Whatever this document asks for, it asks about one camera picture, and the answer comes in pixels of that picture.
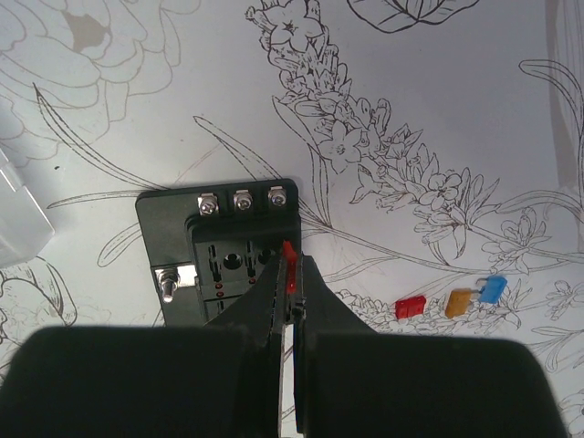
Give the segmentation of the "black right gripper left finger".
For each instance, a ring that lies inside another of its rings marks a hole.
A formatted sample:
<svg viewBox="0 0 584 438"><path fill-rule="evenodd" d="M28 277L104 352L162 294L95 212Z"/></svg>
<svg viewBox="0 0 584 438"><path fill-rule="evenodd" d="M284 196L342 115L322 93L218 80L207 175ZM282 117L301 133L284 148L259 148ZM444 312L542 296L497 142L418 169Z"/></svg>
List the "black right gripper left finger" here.
<svg viewBox="0 0 584 438"><path fill-rule="evenodd" d="M277 437L286 260L202 327L49 327L12 359L4 437Z"/></svg>

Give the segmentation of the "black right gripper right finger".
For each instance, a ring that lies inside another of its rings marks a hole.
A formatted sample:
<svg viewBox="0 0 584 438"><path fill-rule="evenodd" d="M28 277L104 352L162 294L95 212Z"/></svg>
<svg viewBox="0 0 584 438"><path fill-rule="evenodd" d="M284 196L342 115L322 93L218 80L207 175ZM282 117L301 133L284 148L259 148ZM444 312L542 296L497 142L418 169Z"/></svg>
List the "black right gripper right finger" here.
<svg viewBox="0 0 584 438"><path fill-rule="evenodd" d="M296 425L306 437L564 437L548 379L508 339L382 334L303 256L294 327Z"/></svg>

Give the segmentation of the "red blade fuse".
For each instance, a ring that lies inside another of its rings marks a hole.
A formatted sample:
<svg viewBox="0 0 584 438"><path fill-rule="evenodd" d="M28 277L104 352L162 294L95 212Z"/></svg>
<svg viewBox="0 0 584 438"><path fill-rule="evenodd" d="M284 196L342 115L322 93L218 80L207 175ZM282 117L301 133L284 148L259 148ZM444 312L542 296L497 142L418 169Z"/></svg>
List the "red blade fuse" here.
<svg viewBox="0 0 584 438"><path fill-rule="evenodd" d="M290 296L297 292L297 262L299 256L289 241L283 242L283 256L286 259L286 294Z"/></svg>
<svg viewBox="0 0 584 438"><path fill-rule="evenodd" d="M397 319L413 318L424 312L426 297L416 296L401 299L395 302L394 310Z"/></svg>

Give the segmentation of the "black fuse box base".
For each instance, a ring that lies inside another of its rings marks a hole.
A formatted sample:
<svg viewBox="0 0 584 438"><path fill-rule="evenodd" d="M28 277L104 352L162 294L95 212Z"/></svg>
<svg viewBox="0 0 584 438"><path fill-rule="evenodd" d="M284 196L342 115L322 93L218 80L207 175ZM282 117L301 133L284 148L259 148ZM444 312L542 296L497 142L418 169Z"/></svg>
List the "black fuse box base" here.
<svg viewBox="0 0 584 438"><path fill-rule="evenodd" d="M290 179L146 192L135 208L169 327L208 323L256 283L285 241L300 248Z"/></svg>

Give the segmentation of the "orange blade fuse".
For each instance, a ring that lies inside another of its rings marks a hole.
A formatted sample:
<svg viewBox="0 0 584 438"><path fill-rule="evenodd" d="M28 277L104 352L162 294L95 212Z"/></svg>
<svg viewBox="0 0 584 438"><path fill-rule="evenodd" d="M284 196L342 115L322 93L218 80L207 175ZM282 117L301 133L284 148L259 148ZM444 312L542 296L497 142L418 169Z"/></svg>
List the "orange blade fuse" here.
<svg viewBox="0 0 584 438"><path fill-rule="evenodd" d="M471 301L473 291L470 288L458 288L451 291L444 314L448 318L463 315Z"/></svg>

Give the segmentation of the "blue blade fuse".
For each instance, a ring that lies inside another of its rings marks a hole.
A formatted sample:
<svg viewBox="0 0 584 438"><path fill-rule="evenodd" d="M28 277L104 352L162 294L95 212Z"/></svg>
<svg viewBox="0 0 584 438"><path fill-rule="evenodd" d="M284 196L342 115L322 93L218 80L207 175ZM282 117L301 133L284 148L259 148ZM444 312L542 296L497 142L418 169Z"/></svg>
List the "blue blade fuse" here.
<svg viewBox="0 0 584 438"><path fill-rule="evenodd" d="M476 281L478 287L478 301L486 304L497 304L503 295L507 279L504 276L488 276Z"/></svg>

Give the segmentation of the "clear plastic fuse box cover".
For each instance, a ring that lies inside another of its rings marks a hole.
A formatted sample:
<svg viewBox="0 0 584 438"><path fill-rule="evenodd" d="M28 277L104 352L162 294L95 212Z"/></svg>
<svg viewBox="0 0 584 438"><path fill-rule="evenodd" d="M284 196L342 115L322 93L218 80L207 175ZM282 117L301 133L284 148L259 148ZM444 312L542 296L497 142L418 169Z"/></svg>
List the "clear plastic fuse box cover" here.
<svg viewBox="0 0 584 438"><path fill-rule="evenodd" d="M1 151L1 267L28 262L55 235L19 171Z"/></svg>

